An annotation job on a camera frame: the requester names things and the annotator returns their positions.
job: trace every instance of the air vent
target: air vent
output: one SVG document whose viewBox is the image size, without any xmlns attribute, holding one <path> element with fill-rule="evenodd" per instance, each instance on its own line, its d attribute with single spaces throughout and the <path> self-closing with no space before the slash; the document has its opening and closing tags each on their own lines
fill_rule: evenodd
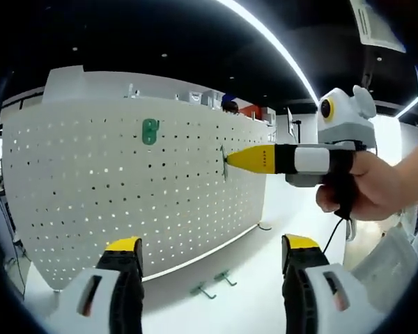
<svg viewBox="0 0 418 334">
<path fill-rule="evenodd" d="M 361 43 L 385 47 L 405 53 L 403 44 L 396 38 L 388 23 L 363 0 L 350 0 L 356 17 Z"/>
</svg>

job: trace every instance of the black handle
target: black handle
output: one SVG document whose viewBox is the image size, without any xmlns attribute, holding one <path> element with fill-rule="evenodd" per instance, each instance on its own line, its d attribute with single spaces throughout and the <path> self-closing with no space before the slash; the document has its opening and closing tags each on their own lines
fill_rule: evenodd
<svg viewBox="0 0 418 334">
<path fill-rule="evenodd" d="M 353 175 L 328 174 L 324 179 L 324 183 L 334 189 L 333 201 L 339 204 L 339 209 L 334 214 L 349 221 L 351 210 L 358 194 Z"/>
<path fill-rule="evenodd" d="M 330 150 L 330 173 L 323 178 L 323 184 L 334 189 L 333 201 L 340 206 L 334 214 L 345 220 L 350 220 L 353 204 L 359 193 L 355 178 L 349 173 L 354 157 L 355 151 Z"/>
</svg>

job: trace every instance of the metal hook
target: metal hook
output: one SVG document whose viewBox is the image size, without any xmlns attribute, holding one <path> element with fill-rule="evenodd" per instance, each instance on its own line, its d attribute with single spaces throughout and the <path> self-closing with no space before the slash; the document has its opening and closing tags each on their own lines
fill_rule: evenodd
<svg viewBox="0 0 418 334">
<path fill-rule="evenodd" d="M 223 174 L 222 175 L 224 177 L 224 181 L 226 182 L 226 179 L 228 178 L 228 168 L 227 168 L 227 162 L 226 162 L 227 156 L 224 151 L 223 145 L 221 146 L 220 151 L 222 151 L 222 159 L 223 159 L 222 160 L 223 161 Z"/>
<path fill-rule="evenodd" d="M 218 275 L 216 275 L 214 277 L 214 280 L 216 280 L 217 282 L 225 280 L 227 283 L 229 283 L 230 286 L 235 287 L 237 285 L 237 282 L 232 283 L 229 279 L 228 279 L 228 273 L 229 270 L 225 270 L 222 273 L 219 273 Z"/>
<path fill-rule="evenodd" d="M 217 296 L 216 294 L 211 296 L 203 289 L 205 283 L 206 282 L 201 282 L 200 284 L 198 284 L 194 289 L 190 290 L 190 294 L 193 296 L 196 296 L 197 294 L 200 294 L 201 292 L 203 292 L 206 295 L 206 297 L 208 297 L 209 299 L 215 299 L 215 297 Z"/>
</svg>

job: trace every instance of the yellow tool tip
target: yellow tool tip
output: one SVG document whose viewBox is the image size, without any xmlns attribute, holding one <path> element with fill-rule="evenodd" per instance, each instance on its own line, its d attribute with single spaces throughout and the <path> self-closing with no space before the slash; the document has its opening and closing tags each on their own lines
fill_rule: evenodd
<svg viewBox="0 0 418 334">
<path fill-rule="evenodd" d="M 253 173 L 274 174 L 274 145 L 260 145 L 228 154 L 226 162 L 230 166 Z"/>
</svg>

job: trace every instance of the green hook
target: green hook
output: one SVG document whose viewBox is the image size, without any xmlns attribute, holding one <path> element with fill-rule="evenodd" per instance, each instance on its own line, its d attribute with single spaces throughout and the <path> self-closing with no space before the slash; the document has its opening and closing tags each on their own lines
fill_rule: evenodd
<svg viewBox="0 0 418 334">
<path fill-rule="evenodd" d="M 230 286 L 235 287 L 237 285 L 237 283 L 232 283 L 229 279 L 228 279 L 228 273 L 229 270 L 225 270 L 222 273 L 219 273 L 218 275 L 216 275 L 214 277 L 214 280 L 216 280 L 217 282 L 220 282 L 222 280 L 225 280 L 227 283 L 229 283 Z"/>
<path fill-rule="evenodd" d="M 200 294 L 201 292 L 203 292 L 206 297 L 208 297 L 209 299 L 215 299 L 215 297 L 217 297 L 216 294 L 214 294 L 213 296 L 209 295 L 203 288 L 204 288 L 205 282 L 201 282 L 200 284 L 198 284 L 194 289 L 190 290 L 190 294 L 192 296 L 196 296 L 197 294 Z"/>
<path fill-rule="evenodd" d="M 147 118 L 142 122 L 142 142 L 146 145 L 156 143 L 157 131 L 160 129 L 159 120 Z"/>
</svg>

